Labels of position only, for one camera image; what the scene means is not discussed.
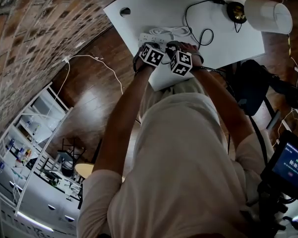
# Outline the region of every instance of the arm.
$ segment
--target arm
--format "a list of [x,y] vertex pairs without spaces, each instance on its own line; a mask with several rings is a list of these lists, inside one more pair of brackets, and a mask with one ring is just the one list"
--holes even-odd
[[[138,59],[137,68],[143,62]],[[153,67],[139,72],[116,104],[107,122],[105,135],[93,171],[107,169],[122,175],[131,131]]]
[[[182,44],[181,48],[186,52],[198,52],[197,47],[191,44]],[[192,55],[192,62],[193,66],[202,66],[197,55]],[[237,149],[238,145],[253,133],[252,126],[243,110],[231,94],[207,70],[195,70],[191,73],[213,101]]]

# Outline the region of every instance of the hole in desk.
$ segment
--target hole in desk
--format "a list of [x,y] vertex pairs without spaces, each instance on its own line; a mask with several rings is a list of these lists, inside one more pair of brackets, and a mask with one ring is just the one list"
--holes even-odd
[[128,7],[122,8],[120,10],[120,16],[121,17],[126,17],[126,16],[128,16],[130,14],[131,14],[131,10]]

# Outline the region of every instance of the beige pants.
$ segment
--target beige pants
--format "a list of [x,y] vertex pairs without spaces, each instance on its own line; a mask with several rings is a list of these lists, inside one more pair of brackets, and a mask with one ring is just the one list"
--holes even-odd
[[154,104],[158,103],[160,100],[168,96],[178,93],[200,93],[206,95],[204,88],[201,86],[196,78],[190,78],[186,81],[180,82],[176,85],[170,86],[157,92],[155,92],[150,83],[148,83],[140,105],[140,120],[145,112]]

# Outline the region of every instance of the white desk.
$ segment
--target white desk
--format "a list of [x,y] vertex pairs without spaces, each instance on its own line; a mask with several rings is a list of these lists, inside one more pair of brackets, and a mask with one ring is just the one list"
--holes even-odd
[[[116,0],[104,11],[132,55],[135,55],[139,48],[140,33],[148,32],[154,27],[185,25],[183,21],[185,9],[199,1],[203,0]],[[131,14],[122,17],[119,12],[124,7],[130,8]],[[228,19],[226,5],[204,2],[193,6],[188,11],[187,20],[197,38],[205,28],[210,28],[214,32],[213,42],[200,48],[205,60],[204,65],[207,67],[220,68],[264,53],[261,32],[246,22],[240,32],[236,33],[234,23]],[[175,40],[196,45],[190,36],[175,37]],[[190,77],[192,77],[190,73],[186,77],[175,75],[170,72],[168,65],[161,65],[152,73],[149,82],[157,91]]]

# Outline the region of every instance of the power strip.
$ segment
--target power strip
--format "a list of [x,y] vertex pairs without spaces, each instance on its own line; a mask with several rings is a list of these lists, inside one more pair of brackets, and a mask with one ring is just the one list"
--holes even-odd
[[142,46],[145,42],[155,42],[160,45],[161,51],[165,52],[165,49],[167,47],[167,43],[170,42],[171,36],[170,35],[153,35],[153,34],[147,34],[147,33],[141,33],[139,36],[139,47]]

